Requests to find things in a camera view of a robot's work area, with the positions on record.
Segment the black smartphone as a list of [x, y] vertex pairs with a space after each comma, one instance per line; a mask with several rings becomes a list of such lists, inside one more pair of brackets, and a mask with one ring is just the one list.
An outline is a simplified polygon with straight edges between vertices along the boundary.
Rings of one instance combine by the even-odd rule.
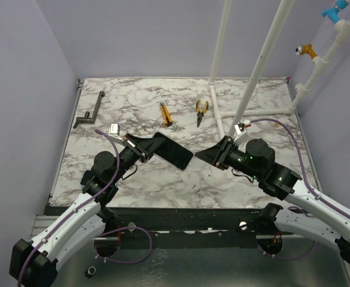
[[194, 156], [190, 150], [160, 132], [156, 132], [153, 138], [164, 140], [155, 151], [155, 155], [158, 155], [179, 170], [187, 168]]

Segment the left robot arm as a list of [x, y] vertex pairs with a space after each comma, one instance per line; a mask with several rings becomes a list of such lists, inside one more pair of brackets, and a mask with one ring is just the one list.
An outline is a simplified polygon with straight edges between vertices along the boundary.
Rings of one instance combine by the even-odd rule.
[[167, 139], [159, 134], [105, 137], [112, 146], [122, 144], [123, 150], [98, 153], [73, 204], [39, 235], [28, 241], [20, 239], [13, 246], [9, 273], [18, 286], [51, 286], [61, 267], [87, 242], [123, 231], [107, 207], [118, 191], [117, 182], [137, 161], [145, 163], [158, 154]]

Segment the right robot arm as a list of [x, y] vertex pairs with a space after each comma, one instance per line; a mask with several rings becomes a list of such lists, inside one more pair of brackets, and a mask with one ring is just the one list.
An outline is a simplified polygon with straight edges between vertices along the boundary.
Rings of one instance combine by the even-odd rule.
[[231, 137], [195, 156], [221, 170], [233, 168], [257, 180], [266, 194], [285, 200], [311, 214], [298, 218], [290, 211], [268, 213], [258, 220], [265, 234], [276, 230], [308, 237], [340, 253], [350, 264], [350, 209], [313, 189], [301, 176], [275, 161], [275, 150], [262, 139], [253, 139], [240, 151]]

